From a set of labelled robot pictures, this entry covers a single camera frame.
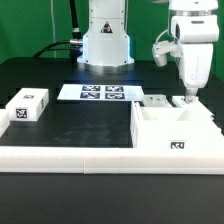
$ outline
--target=green wall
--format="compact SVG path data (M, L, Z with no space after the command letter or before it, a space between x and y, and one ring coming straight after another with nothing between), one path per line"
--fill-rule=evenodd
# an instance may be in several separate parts
M0 1L0 63L11 57L30 57L53 42L50 0ZM76 0L81 32L88 29L88 0ZM129 0L128 34L131 54L137 60L152 60L151 48L167 28L168 4ZM71 38L68 0L54 0L56 39ZM219 0L220 40L215 44L212 70L224 80L224 0ZM44 54L53 57L52 53ZM68 53L58 53L68 57Z

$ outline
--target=white block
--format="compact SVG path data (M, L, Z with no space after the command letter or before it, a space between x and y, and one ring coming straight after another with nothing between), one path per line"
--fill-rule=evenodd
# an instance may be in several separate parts
M145 107L172 107L165 95L144 95L143 104Z
M37 121L49 102L48 89L21 89L6 105L11 121Z
M6 109L0 109L0 137L4 134L9 127L9 114Z

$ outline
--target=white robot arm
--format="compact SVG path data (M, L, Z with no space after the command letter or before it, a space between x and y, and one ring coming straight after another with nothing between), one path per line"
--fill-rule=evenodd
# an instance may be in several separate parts
M198 88L204 88L208 81L213 55L212 43L219 37L215 15L218 2L217 0L169 2L169 27L165 32L168 32L174 41L159 42L157 39L152 49L153 56L160 67L167 63L166 53L169 52L175 58L179 76L186 87L185 101L191 103Z

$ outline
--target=white box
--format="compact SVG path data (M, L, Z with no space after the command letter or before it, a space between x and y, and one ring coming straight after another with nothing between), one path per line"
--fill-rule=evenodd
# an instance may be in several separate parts
M221 129L208 110L194 105L184 108L140 107L132 103L133 147L147 150L224 148Z
M6 109L0 109L0 137L4 134L9 127L9 114Z
M11 121L37 121L49 102L48 89L21 89L6 105Z

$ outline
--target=black table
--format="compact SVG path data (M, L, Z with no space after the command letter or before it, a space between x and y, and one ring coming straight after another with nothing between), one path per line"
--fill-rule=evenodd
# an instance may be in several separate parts
M99 75L67 59L14 58L0 66L0 106L23 87L49 89L38 122L12 122L0 146L132 147L129 102L57 101L63 84L141 85L145 94L184 95L174 63ZM224 131L224 84L199 91ZM0 174L0 223L224 223L224 177L210 175Z

